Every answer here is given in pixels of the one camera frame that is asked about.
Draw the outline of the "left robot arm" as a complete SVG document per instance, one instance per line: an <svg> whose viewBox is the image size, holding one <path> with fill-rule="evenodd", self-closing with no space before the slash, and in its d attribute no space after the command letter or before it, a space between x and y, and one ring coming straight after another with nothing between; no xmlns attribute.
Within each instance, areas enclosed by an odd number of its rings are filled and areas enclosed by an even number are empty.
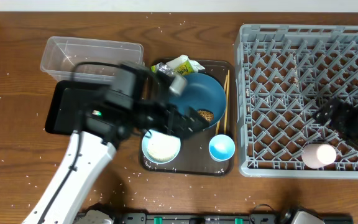
<svg viewBox="0 0 358 224"><path fill-rule="evenodd" d="M181 114L170 104L165 79L149 68L129 61L116 68L109 87L75 106L65 156L24 223L72 223L95 180L135 129L186 139L209 126L195 109Z"/></svg>

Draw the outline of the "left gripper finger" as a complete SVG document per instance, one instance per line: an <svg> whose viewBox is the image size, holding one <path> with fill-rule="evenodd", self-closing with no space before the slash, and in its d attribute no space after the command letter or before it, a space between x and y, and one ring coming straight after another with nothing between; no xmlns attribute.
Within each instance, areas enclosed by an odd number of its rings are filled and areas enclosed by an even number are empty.
<svg viewBox="0 0 358 224"><path fill-rule="evenodd" d="M167 134L180 139L188 139L196 134L195 122L188 116L171 115L168 118Z"/></svg>
<svg viewBox="0 0 358 224"><path fill-rule="evenodd" d="M209 122L207 122L202 116L200 116L195 109L188 108L185 111L185 113L181 113L181 112L179 112L179 109L177 106L173 106L173 108L174 108L173 115L188 116L191 118L192 121L195 122L195 124L194 124L195 131L202 131L209 127Z"/></svg>

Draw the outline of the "blue plate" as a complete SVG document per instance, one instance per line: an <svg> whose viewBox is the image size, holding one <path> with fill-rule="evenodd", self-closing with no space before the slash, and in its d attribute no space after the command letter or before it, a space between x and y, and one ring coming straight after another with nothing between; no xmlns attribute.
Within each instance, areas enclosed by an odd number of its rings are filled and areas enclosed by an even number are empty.
<svg viewBox="0 0 358 224"><path fill-rule="evenodd" d="M213 112L214 119L209 124L209 128L212 128L217 123L217 102L219 93L223 92L222 85L214 77L203 73L191 73L184 77L187 86L183 93L171 96L169 102L177 106L181 113L185 113L188 108Z"/></svg>

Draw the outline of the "blue cup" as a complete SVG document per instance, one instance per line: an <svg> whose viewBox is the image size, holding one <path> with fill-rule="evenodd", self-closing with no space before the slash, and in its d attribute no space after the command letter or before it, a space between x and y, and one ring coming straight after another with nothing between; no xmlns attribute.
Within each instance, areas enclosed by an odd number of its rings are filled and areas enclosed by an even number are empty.
<svg viewBox="0 0 358 224"><path fill-rule="evenodd" d="M210 140L208 149L212 160L222 162L234 155L236 145L229 136L218 134Z"/></svg>

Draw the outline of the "brown mushroom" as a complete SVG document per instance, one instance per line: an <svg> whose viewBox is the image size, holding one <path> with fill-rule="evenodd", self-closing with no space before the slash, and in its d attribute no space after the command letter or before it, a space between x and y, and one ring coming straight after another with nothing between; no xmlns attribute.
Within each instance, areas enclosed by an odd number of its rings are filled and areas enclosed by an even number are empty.
<svg viewBox="0 0 358 224"><path fill-rule="evenodd" d="M197 113L202 116L207 122L211 123L214 119L213 112L209 110L198 110Z"/></svg>

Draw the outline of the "light blue rice bowl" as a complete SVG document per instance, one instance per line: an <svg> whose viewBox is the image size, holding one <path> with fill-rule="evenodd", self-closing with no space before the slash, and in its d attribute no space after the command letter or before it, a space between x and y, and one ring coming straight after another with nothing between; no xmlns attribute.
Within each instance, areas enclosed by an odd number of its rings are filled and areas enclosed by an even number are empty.
<svg viewBox="0 0 358 224"><path fill-rule="evenodd" d="M181 140L178 137L160 133L153 129L146 132L141 148L144 156L156 164L172 161L180 152Z"/></svg>

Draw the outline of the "pink cup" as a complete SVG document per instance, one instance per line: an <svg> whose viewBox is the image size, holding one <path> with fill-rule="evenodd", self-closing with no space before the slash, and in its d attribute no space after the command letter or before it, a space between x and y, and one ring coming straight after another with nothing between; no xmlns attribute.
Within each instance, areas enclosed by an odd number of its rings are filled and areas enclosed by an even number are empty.
<svg viewBox="0 0 358 224"><path fill-rule="evenodd" d="M305 165L312 169L319 169L332 164L336 160L336 150L329 144L308 144L301 155Z"/></svg>

